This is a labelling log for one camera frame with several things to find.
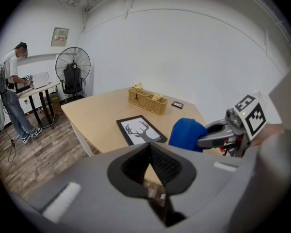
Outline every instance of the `black picture frame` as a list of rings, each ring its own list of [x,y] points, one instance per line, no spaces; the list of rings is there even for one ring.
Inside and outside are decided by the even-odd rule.
[[[183,103],[180,103],[180,102],[177,102],[177,101],[174,101],[171,105],[174,106],[174,107],[177,107],[177,108],[179,108],[179,109],[182,109],[184,104],[183,104]]]
[[[118,125],[118,127],[119,127],[119,129],[120,129],[120,131],[121,131],[121,133],[123,135],[123,137],[125,138],[126,142],[128,143],[128,145],[134,145],[134,143],[132,142],[132,140],[130,139],[130,137],[127,134],[126,130],[122,126],[122,122],[133,120],[133,119],[137,119],[137,118],[142,118],[148,124],[148,126],[150,126],[160,136],[160,139],[155,141],[155,142],[162,142],[163,143],[163,142],[167,141],[167,137],[165,135],[163,135],[157,128],[155,128],[153,126],[153,124],[150,123],[143,115],[139,115],[139,116],[128,117],[128,118],[116,121],[116,123],[117,123],[117,125]]]

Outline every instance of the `wooden floor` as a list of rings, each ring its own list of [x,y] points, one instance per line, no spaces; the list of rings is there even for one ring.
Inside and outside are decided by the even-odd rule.
[[[27,117],[33,126],[38,126],[33,115]],[[14,139],[16,132],[13,126],[6,130]],[[12,163],[8,163],[8,147],[11,145],[8,134],[5,131],[0,133],[0,177],[9,191],[24,199],[54,175],[64,171],[77,160],[87,157],[63,113],[53,126],[44,129],[36,139],[30,139],[26,145],[16,138],[16,156]],[[14,154],[12,148],[9,161],[12,161]]]

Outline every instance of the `framed picture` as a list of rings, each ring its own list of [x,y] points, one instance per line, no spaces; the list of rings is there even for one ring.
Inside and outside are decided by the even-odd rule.
[[[144,116],[134,116],[116,121],[128,145],[167,140]]]
[[[179,109],[183,108],[183,103],[179,103],[179,102],[176,102],[176,101],[174,101],[171,105],[174,106],[174,107],[177,107]]]

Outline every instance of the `standing fan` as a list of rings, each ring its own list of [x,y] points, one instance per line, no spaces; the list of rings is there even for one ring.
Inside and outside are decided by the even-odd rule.
[[[90,69],[91,61],[83,49],[72,47],[64,50],[58,56],[55,65],[55,71],[62,83],[64,93],[72,94],[73,97],[75,95],[75,98],[78,99],[78,92],[83,90],[83,81],[88,76]]]

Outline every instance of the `white wall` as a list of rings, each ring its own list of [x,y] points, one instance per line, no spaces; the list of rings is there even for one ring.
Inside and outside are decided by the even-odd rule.
[[[209,123],[245,94],[267,95],[288,70],[291,49],[252,0],[132,0],[124,19],[126,1],[88,15],[78,45],[95,67],[87,95],[142,82],[194,103]],[[266,116],[280,122],[270,100]]]
[[[66,47],[51,47],[51,40],[55,27],[68,28],[69,34]],[[0,34],[0,63],[5,54],[21,41],[28,45],[28,58],[18,61],[18,75],[49,72],[50,82],[58,81],[55,73],[56,54],[69,47],[75,47],[83,31],[81,8],[74,8],[65,4],[50,1],[29,0],[18,8],[8,20]],[[58,86],[61,98],[61,85]],[[33,96],[36,107],[41,106],[38,95]],[[31,111],[31,105],[20,100],[24,112]],[[10,122],[5,115],[5,124]]]

